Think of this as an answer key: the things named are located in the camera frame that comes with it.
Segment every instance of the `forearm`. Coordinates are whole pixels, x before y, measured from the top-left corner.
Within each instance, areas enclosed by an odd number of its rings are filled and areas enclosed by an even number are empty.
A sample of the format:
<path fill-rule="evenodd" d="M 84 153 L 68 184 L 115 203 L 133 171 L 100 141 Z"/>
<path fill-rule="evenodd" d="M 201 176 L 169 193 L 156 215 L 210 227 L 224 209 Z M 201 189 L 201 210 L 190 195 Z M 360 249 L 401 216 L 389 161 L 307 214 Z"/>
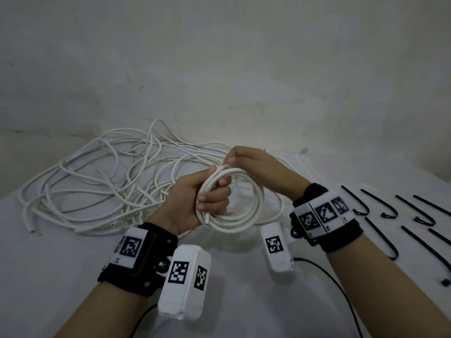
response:
<path fill-rule="evenodd" d="M 327 258 L 373 338 L 451 337 L 451 323 L 365 235 Z"/>
<path fill-rule="evenodd" d="M 126 338 L 144 311 L 147 298 L 101 282 L 55 338 Z"/>

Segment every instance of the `black zip tie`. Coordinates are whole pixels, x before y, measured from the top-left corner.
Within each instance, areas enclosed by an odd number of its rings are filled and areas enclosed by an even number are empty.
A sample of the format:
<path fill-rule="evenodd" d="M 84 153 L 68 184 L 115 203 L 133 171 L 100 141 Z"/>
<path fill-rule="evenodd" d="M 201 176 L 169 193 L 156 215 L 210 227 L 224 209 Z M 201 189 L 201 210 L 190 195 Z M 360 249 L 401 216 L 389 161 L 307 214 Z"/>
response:
<path fill-rule="evenodd" d="M 370 221 L 370 219 L 369 219 L 368 217 L 365 217 L 365 221 L 367 221 L 368 224 L 371 225 L 371 226 L 373 227 L 373 229 L 379 234 L 379 236 L 385 241 L 385 243 L 388 244 L 388 246 L 393 250 L 393 252 L 395 253 L 395 257 L 391 257 L 391 256 L 388 256 L 388 255 L 387 255 L 387 257 L 388 257 L 390 260 L 395 261 L 395 260 L 399 257 L 399 252 L 398 252 L 398 250 L 396 249 L 396 247 L 395 247 L 395 246 L 393 245 L 393 243 L 390 242 L 390 240 L 382 233 L 382 231 L 380 231 L 380 230 L 378 229 L 378 227 L 375 226 L 375 224 L 374 224 L 372 221 Z"/>
<path fill-rule="evenodd" d="M 439 253 L 437 253 L 434 249 L 432 249 L 429 245 L 426 244 L 425 241 L 423 241 L 422 239 L 420 239 L 417 235 L 415 235 L 413 232 L 411 232 L 408 228 L 404 227 L 403 225 L 401 226 L 401 229 L 403 229 L 406 233 L 408 233 L 414 240 L 416 240 L 418 243 L 420 243 L 422 246 L 424 246 L 427 250 L 429 250 L 429 252 L 431 252 L 435 257 L 437 257 L 447 268 L 448 270 L 451 272 L 451 265 L 448 261 L 446 261 L 442 255 L 440 255 Z M 451 285 L 451 280 L 448 278 L 444 278 L 441 282 L 440 282 L 443 286 L 448 287 L 449 285 Z"/>
<path fill-rule="evenodd" d="M 381 213 L 381 217 L 382 218 L 386 218 L 386 219 L 395 219 L 398 216 L 398 211 L 396 211 L 396 209 L 391 206 L 390 204 L 387 204 L 386 202 L 384 202 L 382 199 L 377 198 L 374 194 L 369 193 L 368 191 L 365 191 L 363 188 L 360 189 L 364 194 L 369 195 L 371 198 L 377 200 L 379 203 L 384 204 L 387 208 L 389 208 L 390 210 L 393 211 L 393 213 L 395 214 L 394 216 L 392 215 L 387 215 L 385 212 Z"/>
<path fill-rule="evenodd" d="M 445 236 L 443 236 L 442 234 L 438 233 L 437 231 L 435 231 L 434 229 L 429 228 L 428 231 L 434 235 L 437 236 L 439 239 L 441 239 L 443 242 L 447 243 L 448 245 L 451 246 L 451 241 L 449 239 L 447 239 Z"/>
<path fill-rule="evenodd" d="M 414 221 L 415 221 L 415 222 L 420 223 L 420 224 L 423 224 L 423 225 L 428 226 L 428 227 L 433 227 L 433 226 L 436 224 L 434 218 L 432 218 L 431 216 L 429 216 L 426 212 L 420 210 L 420 209 L 417 208 L 415 205 L 413 205 L 412 203 L 408 202 L 408 201 L 405 200 L 404 198 L 401 198 L 401 197 L 398 196 L 398 195 L 396 195 L 395 197 L 398 198 L 399 200 L 403 201 L 404 203 L 406 203 L 407 205 L 409 205 L 412 209 L 414 209 L 415 211 L 419 212 L 420 214 L 422 214 L 422 215 L 425 216 L 428 220 L 431 221 L 431 223 L 428 223 L 428 222 L 422 220 L 420 217 L 416 216 L 416 217 L 414 218 Z"/>
<path fill-rule="evenodd" d="M 356 215 L 358 215 L 358 216 L 368 216 L 369 215 L 369 207 L 367 207 L 366 206 L 366 204 L 364 203 L 364 202 L 362 202 L 359 198 L 358 198 L 358 196 L 356 196 L 354 193 L 352 193 L 351 191 L 349 191 L 346 187 L 344 187 L 343 185 L 341 185 L 341 188 L 343 189 L 343 190 L 345 190 L 346 192 L 348 192 L 356 201 L 358 201 L 358 203 L 360 204 L 360 205 L 362 205 L 364 208 L 365 208 L 365 210 L 367 210 L 367 213 L 364 213 L 364 212 L 359 212 L 359 211 L 357 211 L 356 209 L 352 209 L 353 211 L 354 211 L 354 213 L 356 214 Z"/>
<path fill-rule="evenodd" d="M 428 200 L 426 200 L 426 199 L 423 199 L 423 198 L 418 197 L 418 196 L 416 196 L 416 195 L 414 195 L 414 198 L 416 198 L 416 199 L 422 201 L 423 203 L 426 203 L 427 205 L 432 206 L 434 209 L 437 209 L 437 210 L 439 210 L 439 211 L 442 211 L 444 214 L 447 214 L 448 216 L 451 216 L 451 212 L 449 212 L 449 211 L 447 211 L 447 210 L 441 208 L 441 207 L 438 206 L 438 205 L 435 205 L 434 203 L 431 203 L 430 201 L 428 201 Z"/>

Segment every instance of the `hand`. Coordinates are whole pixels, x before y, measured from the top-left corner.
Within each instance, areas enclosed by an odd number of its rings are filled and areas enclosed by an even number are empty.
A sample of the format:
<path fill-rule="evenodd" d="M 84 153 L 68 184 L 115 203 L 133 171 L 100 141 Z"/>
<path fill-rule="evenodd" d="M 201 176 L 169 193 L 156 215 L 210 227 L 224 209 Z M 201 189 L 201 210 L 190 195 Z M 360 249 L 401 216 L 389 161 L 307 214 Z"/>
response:
<path fill-rule="evenodd" d="M 272 155 L 258 148 L 235 146 L 225 157 L 224 164 L 245 170 L 256 182 L 292 201 L 301 197 L 311 184 Z"/>
<path fill-rule="evenodd" d="M 195 210 L 196 196 L 200 186 L 216 168 L 216 165 L 211 165 L 203 171 L 178 178 L 165 202 L 146 218 L 146 222 L 158 225 L 176 236 L 200 226 Z M 218 180 L 215 190 L 199 194 L 197 209 L 224 215 L 232 192 L 229 187 L 231 182 L 231 176 L 223 177 Z"/>

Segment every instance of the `white plastic housing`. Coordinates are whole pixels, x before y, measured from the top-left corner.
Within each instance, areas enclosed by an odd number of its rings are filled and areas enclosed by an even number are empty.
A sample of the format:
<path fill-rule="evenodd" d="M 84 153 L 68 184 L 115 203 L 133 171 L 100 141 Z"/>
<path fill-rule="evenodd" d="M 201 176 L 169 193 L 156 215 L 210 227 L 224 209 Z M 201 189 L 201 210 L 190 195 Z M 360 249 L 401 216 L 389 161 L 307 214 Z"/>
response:
<path fill-rule="evenodd" d="M 263 246 L 271 269 L 277 273 L 293 270 L 293 261 L 279 222 L 260 227 Z"/>
<path fill-rule="evenodd" d="M 178 320 L 200 317 L 210 276 L 211 256 L 199 246 L 182 244 L 175 251 L 158 300 L 161 315 Z"/>

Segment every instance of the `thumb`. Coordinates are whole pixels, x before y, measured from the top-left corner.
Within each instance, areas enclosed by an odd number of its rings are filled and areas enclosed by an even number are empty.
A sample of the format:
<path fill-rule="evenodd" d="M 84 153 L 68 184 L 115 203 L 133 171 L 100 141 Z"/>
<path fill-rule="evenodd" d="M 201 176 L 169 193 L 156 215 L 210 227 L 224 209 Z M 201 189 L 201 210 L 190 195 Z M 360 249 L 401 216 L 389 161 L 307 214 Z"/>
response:
<path fill-rule="evenodd" d="M 249 158 L 233 157 L 227 159 L 227 163 L 233 167 L 245 170 L 251 176 L 257 176 L 259 172 L 259 162 Z"/>
<path fill-rule="evenodd" d="M 217 169 L 216 165 L 213 164 L 209 168 L 204 169 L 203 171 L 191 173 L 183 177 L 180 177 L 179 180 L 182 179 L 183 183 L 189 186 L 196 186 L 201 182 L 206 181 L 208 177 L 215 172 L 216 169 Z"/>

